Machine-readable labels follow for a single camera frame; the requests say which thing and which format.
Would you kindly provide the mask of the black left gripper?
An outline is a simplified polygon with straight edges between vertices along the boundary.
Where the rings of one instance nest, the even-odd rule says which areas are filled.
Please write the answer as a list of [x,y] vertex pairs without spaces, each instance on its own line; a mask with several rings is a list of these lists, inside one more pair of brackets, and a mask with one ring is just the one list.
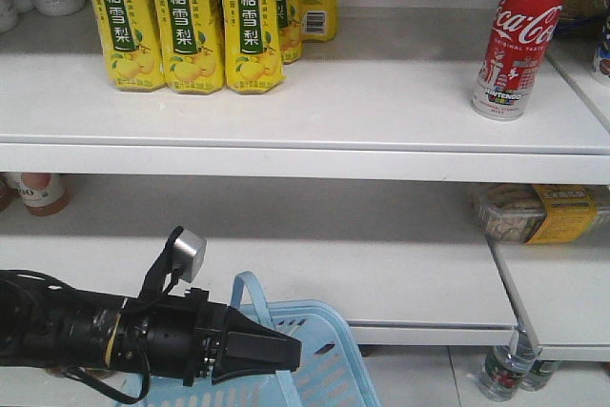
[[211,302],[194,289],[152,308],[142,336],[154,376],[191,386],[212,372],[212,383],[243,376],[294,372],[301,341],[247,318],[236,308]]

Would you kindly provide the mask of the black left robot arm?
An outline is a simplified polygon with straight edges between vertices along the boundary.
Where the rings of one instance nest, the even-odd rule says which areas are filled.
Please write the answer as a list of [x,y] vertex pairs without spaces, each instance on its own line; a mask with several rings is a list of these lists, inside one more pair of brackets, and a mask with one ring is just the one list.
[[110,370],[217,384],[295,371],[301,343],[206,291],[137,298],[72,289],[17,271],[1,274],[4,367]]

